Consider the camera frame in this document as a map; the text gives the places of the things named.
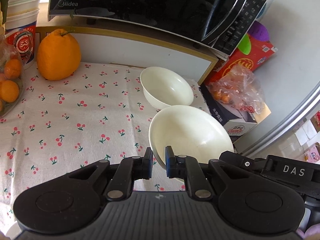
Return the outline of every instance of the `screw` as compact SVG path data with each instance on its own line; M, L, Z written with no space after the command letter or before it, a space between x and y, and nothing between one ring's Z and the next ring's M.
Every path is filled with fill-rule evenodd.
M107 195L109 198L120 198L123 196L123 193L120 190L111 190Z
M206 189L197 190L195 194L198 198L209 198L211 196L211 192Z

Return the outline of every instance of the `plastic bag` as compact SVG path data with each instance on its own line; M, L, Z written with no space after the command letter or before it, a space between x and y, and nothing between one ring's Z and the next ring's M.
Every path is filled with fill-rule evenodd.
M235 65L230 72L208 89L213 98L240 111L261 114L264 108L264 93L259 80L246 67Z

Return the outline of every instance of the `large orange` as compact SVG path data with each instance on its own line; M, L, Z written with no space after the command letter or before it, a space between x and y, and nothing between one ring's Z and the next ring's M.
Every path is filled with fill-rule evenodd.
M40 43L37 64L40 74L49 80L61 80L70 76L81 61L80 47L66 30L57 29Z
M5 80L0 85L0 98L8 103L13 103L19 96L19 86L16 82Z
M4 75L7 79L16 79L20 76L22 63L18 59L10 59L4 65Z

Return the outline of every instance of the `black microwave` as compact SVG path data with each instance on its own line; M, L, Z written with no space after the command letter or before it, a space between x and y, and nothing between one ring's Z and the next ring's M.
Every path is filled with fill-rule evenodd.
M231 55L266 0L50 0L48 20L75 15L156 28Z

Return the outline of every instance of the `white fabric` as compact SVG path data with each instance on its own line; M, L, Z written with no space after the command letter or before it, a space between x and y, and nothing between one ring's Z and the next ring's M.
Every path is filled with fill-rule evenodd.
M119 163L124 156L144 155L157 109L144 98L141 71L81 63L72 76L52 82L36 64L26 70L20 102L0 118L0 230L13 224L13 202L28 187L100 159ZM209 112L197 83L187 81L195 94L192 106ZM183 188L155 159L152 179L135 183L135 190Z

